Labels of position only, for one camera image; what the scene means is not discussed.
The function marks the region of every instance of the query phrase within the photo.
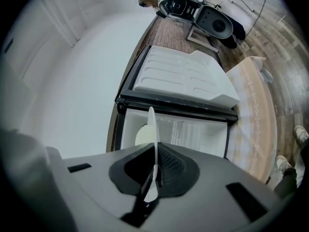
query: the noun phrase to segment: white sneaker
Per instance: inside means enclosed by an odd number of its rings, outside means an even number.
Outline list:
[[[300,145],[302,145],[305,142],[305,140],[309,138],[309,134],[306,131],[306,129],[303,128],[302,126],[295,126],[294,137],[295,137],[296,141]]]
[[[277,165],[277,168],[281,171],[282,174],[284,174],[284,172],[287,169],[291,169],[291,168],[293,169],[291,164],[289,164],[288,160],[284,156],[277,156],[276,157],[276,165]]]

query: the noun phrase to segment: sneaker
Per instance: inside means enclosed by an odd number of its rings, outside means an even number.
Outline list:
[[[284,174],[284,172],[288,169],[294,169],[284,156],[276,157],[276,165],[282,174]]]
[[[299,145],[302,145],[306,139],[309,138],[309,134],[305,128],[302,126],[295,126],[294,128],[294,137]]]

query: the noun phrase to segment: cable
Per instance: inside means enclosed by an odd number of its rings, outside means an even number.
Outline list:
[[[263,8],[264,8],[265,3],[266,3],[266,0],[264,0],[264,3],[263,3],[263,5],[262,5],[262,8],[261,8],[261,11],[260,11],[259,16],[258,16],[257,19],[255,20],[253,26],[250,28],[250,30],[249,30],[249,32],[246,34],[246,36],[251,32],[251,29],[255,26],[257,20],[260,18],[260,15],[261,15],[261,13],[262,13],[262,10],[263,10]]]

